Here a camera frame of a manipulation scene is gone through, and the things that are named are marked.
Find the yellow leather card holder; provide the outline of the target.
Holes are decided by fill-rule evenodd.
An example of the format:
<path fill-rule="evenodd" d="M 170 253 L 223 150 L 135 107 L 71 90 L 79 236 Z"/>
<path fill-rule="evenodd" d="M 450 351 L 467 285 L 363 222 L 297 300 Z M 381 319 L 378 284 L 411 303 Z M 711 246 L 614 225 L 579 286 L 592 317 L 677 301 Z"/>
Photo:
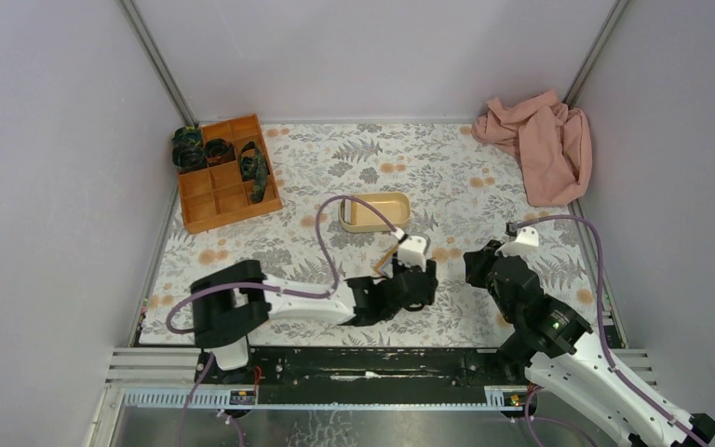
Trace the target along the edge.
<path fill-rule="evenodd" d="M 373 271 L 378 276 L 390 277 L 393 274 L 393 259 L 397 253 L 398 246 L 392 246 L 374 265 Z"/>

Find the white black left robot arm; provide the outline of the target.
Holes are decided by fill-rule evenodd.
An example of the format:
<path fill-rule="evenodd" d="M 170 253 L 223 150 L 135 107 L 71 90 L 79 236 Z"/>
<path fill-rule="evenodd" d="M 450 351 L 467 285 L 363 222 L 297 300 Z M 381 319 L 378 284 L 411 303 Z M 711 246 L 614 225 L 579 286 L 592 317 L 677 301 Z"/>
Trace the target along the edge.
<path fill-rule="evenodd" d="M 391 278 L 348 278 L 328 298 L 321 284 L 266 275 L 257 260 L 242 261 L 191 285 L 194 346 L 210 351 L 218 368 L 249 362 L 248 335 L 274 319 L 312 319 L 334 326 L 367 327 L 401 310 L 432 305 L 438 287 L 437 263 L 406 267 L 392 261 Z"/>

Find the beige oval plastic tray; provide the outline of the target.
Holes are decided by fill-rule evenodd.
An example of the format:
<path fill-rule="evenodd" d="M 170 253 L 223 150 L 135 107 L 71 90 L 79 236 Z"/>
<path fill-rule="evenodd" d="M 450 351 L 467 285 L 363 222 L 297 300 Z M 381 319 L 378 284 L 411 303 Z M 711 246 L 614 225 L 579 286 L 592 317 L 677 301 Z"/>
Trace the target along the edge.
<path fill-rule="evenodd" d="M 339 209 L 341 227 L 349 233 L 388 232 L 384 218 L 398 228 L 406 228 L 411 221 L 411 201 L 400 192 L 380 192 L 355 194 L 360 202 L 353 200 L 353 221 L 351 225 L 342 219 L 343 200 Z"/>

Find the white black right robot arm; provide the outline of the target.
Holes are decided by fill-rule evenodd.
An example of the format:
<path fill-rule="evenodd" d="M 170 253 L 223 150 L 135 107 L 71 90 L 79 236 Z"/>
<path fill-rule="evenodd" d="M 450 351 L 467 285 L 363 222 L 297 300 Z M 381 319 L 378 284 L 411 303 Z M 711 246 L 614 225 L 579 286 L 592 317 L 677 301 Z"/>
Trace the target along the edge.
<path fill-rule="evenodd" d="M 707 446 L 715 420 L 664 398 L 572 307 L 546 294 L 519 256 L 490 241 L 466 252 L 465 281 L 486 290 L 514 328 L 497 354 L 505 367 L 571 405 L 620 446 Z"/>

